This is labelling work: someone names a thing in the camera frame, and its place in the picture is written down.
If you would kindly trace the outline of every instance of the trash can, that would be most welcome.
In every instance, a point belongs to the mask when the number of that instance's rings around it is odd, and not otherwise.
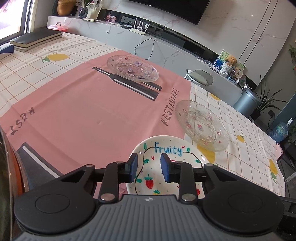
[[[233,108],[248,118],[260,103],[261,101],[254,92],[247,88],[242,92],[242,96],[234,104]]]

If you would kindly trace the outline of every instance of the white plate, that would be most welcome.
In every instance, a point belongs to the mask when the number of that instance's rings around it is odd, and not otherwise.
[[[139,195],[168,195],[174,194],[178,198],[179,184],[166,183],[160,167],[160,155],[167,153],[174,161],[184,161],[192,167],[203,167],[209,163],[206,157],[187,141],[172,136],[155,136],[142,141],[132,153],[138,154],[137,180],[126,187],[129,194]],[[199,198],[204,198],[200,182],[196,182]]]

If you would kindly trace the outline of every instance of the green plant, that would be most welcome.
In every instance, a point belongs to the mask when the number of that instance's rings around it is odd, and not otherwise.
[[[291,53],[292,62],[294,62],[296,58],[296,48],[290,45],[289,52]]]
[[[294,125],[291,125],[290,128],[289,128],[288,143],[290,145],[292,144],[292,138],[293,138],[294,135],[296,135],[296,123]]]
[[[87,7],[93,0],[84,0],[84,7]]]
[[[280,108],[276,107],[276,106],[273,105],[272,103],[273,103],[273,102],[276,102],[276,101],[280,101],[280,102],[287,103],[287,101],[284,101],[284,100],[278,100],[278,99],[274,98],[274,96],[275,96],[277,93],[281,92],[283,89],[281,89],[281,90],[275,92],[271,97],[268,98],[268,94],[269,94],[269,92],[270,92],[270,89],[267,91],[267,94],[265,94],[265,89],[266,89],[266,81],[265,81],[265,82],[264,82],[264,91],[263,91],[263,93],[262,93],[262,78],[261,78],[261,75],[260,75],[260,86],[261,86],[261,94],[260,94],[260,98],[259,98],[259,97],[258,97],[258,98],[260,99],[261,103],[259,104],[259,106],[258,106],[255,110],[257,110],[257,111],[259,111],[259,112],[262,112],[262,111],[264,111],[266,108],[272,107],[272,108],[275,108],[275,109],[281,111]]]

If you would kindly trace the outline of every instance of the ribbed gray surface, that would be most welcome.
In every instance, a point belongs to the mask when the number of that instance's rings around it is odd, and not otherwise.
[[[125,195],[103,205],[84,227],[65,235],[42,237],[24,232],[16,241],[213,241],[280,240],[274,233],[237,237],[209,224],[199,209],[179,203],[175,196]]]

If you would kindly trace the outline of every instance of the black tv screen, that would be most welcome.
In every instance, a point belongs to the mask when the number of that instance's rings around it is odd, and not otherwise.
[[[210,0],[130,0],[143,3],[198,24]]]

